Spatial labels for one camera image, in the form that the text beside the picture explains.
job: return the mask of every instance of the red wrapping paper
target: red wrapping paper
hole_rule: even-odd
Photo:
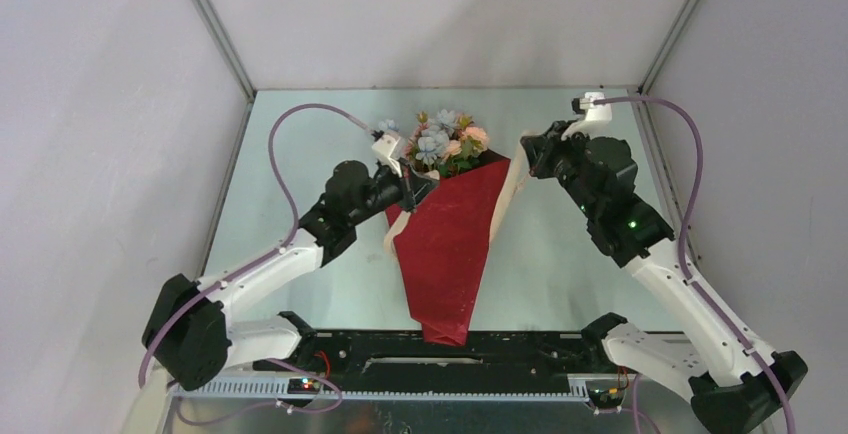
[[[424,340],[462,346],[489,254],[489,226],[509,159],[486,151],[481,165],[442,179],[395,237],[409,314]],[[386,210],[394,224],[401,210]]]

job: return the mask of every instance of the blue flower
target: blue flower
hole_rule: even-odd
[[[416,159],[428,166],[432,166],[439,157],[441,157],[441,153],[439,152],[439,144],[435,138],[424,135],[418,138],[418,152],[415,154]]]
[[[400,128],[398,128],[397,123],[394,119],[386,119],[385,121],[380,121],[377,123],[377,128],[383,132],[394,131],[400,132]]]
[[[448,144],[450,143],[450,136],[445,131],[439,131],[431,136],[436,141],[437,151],[439,155],[445,153],[445,150],[448,148]]]
[[[442,129],[447,131],[448,134],[453,134],[453,131],[459,127],[459,116],[456,114],[456,111],[442,109],[436,113],[436,122]]]
[[[440,132],[444,132],[444,131],[442,131],[442,126],[440,126],[437,123],[432,122],[430,124],[427,124],[427,127],[425,127],[421,131],[421,135],[427,136],[427,137],[436,137]]]

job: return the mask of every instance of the gray wall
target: gray wall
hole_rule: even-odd
[[[244,100],[190,0],[0,0],[0,424],[116,432]]]
[[[682,1],[212,0],[259,89],[635,84]]]
[[[755,330],[810,365],[793,402],[799,432],[845,432],[846,44],[846,0],[706,0],[653,92],[702,130],[693,228],[705,275]],[[655,116],[688,191],[691,135],[672,114]]]

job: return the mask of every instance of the red wire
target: red wire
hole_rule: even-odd
[[[626,383],[624,384],[624,387],[621,387],[621,375],[622,374],[624,374],[624,379],[626,381]],[[618,378],[617,378],[617,380],[618,380],[618,388],[619,389],[627,389],[628,387],[630,387],[630,376],[627,375],[627,368],[626,367],[618,366]]]
[[[315,357],[320,357],[321,359],[324,360],[324,366],[327,367],[327,375],[325,376],[325,378],[329,379],[330,378],[330,359],[327,357],[327,354],[324,351],[318,351],[318,352],[315,353]]]

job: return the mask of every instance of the artificial flower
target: artificial flower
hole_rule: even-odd
[[[426,127],[427,127],[427,126],[426,126],[425,124],[419,124],[418,126],[416,126],[415,130],[414,130],[414,131],[412,131],[412,137],[411,137],[410,139],[411,139],[411,140],[418,139],[418,136],[420,136],[420,135],[421,135],[421,133],[424,131],[424,129],[425,129]]]
[[[459,118],[456,120],[456,123],[459,125],[459,130],[463,130],[470,126],[472,122],[474,121],[472,121],[471,116],[468,114],[460,114]]]
[[[442,130],[442,126],[440,126],[439,124],[437,124],[435,122],[432,122],[432,123],[429,123],[426,126],[424,126],[424,128],[421,130],[421,135],[422,136],[428,136],[428,137],[435,137],[440,132],[444,132]]]
[[[455,131],[459,126],[457,123],[456,111],[449,111],[447,109],[442,109],[436,113],[436,122],[442,127],[442,129],[447,131],[448,134],[453,134],[453,131]]]
[[[448,147],[445,149],[445,153],[442,154],[442,159],[447,159],[451,156],[458,156],[461,152],[462,143],[459,141],[450,141],[448,142]]]
[[[383,132],[393,131],[400,132],[400,128],[394,119],[386,119],[385,121],[380,121],[377,123],[377,128]]]
[[[445,150],[448,148],[448,144],[450,144],[450,137],[448,133],[445,131],[439,131],[433,134],[433,139],[436,140],[436,145],[438,146],[439,155],[442,155]]]
[[[483,130],[483,128],[475,126],[467,127],[464,131],[462,131],[462,137],[467,137],[479,142],[483,146],[484,151],[489,147],[489,135],[486,134],[486,131]]]
[[[418,153],[415,154],[415,158],[428,166],[432,166],[439,158],[438,147],[434,138],[421,136],[418,138]]]

